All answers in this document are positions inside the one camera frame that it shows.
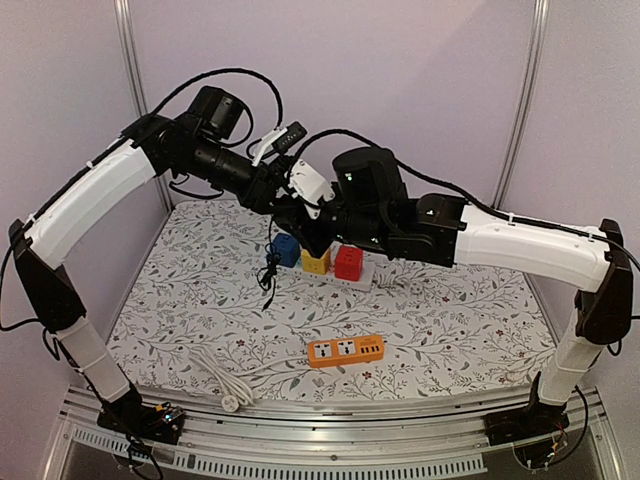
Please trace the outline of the yellow cube socket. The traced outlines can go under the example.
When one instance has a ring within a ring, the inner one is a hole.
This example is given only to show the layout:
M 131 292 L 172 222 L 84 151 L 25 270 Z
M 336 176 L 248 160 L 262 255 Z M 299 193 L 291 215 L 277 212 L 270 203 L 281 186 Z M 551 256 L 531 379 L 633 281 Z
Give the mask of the yellow cube socket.
M 326 275 L 331 267 L 331 250 L 327 249 L 320 257 L 314 257 L 308 250 L 301 250 L 301 267 L 304 272 Z

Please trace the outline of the blue cube socket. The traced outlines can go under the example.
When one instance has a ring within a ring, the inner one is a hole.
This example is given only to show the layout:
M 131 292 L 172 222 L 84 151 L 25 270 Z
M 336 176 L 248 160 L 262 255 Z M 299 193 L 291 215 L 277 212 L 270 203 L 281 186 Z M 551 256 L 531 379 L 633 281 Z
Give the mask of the blue cube socket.
M 275 253 L 280 256 L 279 264 L 287 268 L 293 268 L 300 258 L 300 246 L 291 235 L 278 233 L 273 242 Z

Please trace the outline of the red cube socket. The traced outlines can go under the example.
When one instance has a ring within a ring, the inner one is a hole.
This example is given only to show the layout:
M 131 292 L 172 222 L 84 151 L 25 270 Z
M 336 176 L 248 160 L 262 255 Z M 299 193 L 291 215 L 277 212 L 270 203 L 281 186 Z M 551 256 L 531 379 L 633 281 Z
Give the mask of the red cube socket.
M 363 251 L 342 245 L 334 260 L 334 274 L 340 280 L 357 282 L 363 271 Z

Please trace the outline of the orange USB power strip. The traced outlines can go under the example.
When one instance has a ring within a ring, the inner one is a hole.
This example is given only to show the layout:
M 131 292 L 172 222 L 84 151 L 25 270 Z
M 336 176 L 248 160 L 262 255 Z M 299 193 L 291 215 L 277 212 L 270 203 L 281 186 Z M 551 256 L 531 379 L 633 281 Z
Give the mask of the orange USB power strip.
M 364 364 L 384 358 L 385 342 L 380 335 L 320 340 L 308 344 L 307 354 L 316 369 Z

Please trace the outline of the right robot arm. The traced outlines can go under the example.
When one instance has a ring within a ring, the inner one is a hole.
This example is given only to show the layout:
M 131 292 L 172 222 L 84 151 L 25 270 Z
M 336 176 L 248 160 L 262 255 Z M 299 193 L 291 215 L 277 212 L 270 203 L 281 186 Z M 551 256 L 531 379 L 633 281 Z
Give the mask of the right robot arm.
M 304 208 L 293 233 L 314 255 L 340 241 L 391 259 L 499 267 L 576 288 L 574 317 L 533 380 L 528 403 L 485 418 L 490 432 L 509 438 L 564 426 L 575 386 L 631 328 L 634 275 L 619 225 L 554 225 L 494 211 L 451 189 L 412 198 L 401 178 L 405 166 L 383 148 L 347 151 L 333 168 L 334 181 L 300 159 L 286 173 Z

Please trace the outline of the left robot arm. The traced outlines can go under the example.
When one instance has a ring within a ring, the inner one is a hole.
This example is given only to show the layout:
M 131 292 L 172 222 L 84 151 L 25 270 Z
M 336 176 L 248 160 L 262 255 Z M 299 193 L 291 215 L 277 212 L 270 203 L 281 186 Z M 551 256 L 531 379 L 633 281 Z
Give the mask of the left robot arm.
M 37 321 L 60 342 L 105 411 L 128 434 L 148 426 L 149 410 L 87 320 L 63 263 L 117 204 L 166 172 L 196 176 L 235 194 L 248 208 L 266 212 L 268 190 L 279 187 L 282 176 L 260 162 L 269 151 L 285 151 L 296 132 L 277 125 L 251 157 L 238 155 L 228 139 L 248 111 L 240 99 L 215 87 L 202 88 L 175 119 L 153 111 L 128 126 L 26 222 L 10 227 L 13 261 Z

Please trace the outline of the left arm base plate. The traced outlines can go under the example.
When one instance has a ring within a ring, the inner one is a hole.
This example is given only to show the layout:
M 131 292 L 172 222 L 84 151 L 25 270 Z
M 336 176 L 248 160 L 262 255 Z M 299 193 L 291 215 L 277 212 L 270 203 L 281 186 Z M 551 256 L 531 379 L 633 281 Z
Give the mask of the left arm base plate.
M 97 425 L 111 431 L 168 445 L 177 445 L 182 434 L 186 411 L 169 402 L 146 406 L 136 402 L 107 403 Z

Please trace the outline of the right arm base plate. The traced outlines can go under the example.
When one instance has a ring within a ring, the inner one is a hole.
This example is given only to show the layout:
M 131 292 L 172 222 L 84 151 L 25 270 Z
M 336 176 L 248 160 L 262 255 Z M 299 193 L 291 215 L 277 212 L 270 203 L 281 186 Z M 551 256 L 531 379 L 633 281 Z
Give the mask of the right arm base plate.
M 562 407 L 525 406 L 485 415 L 484 433 L 491 446 L 502 445 L 567 428 L 570 423 Z

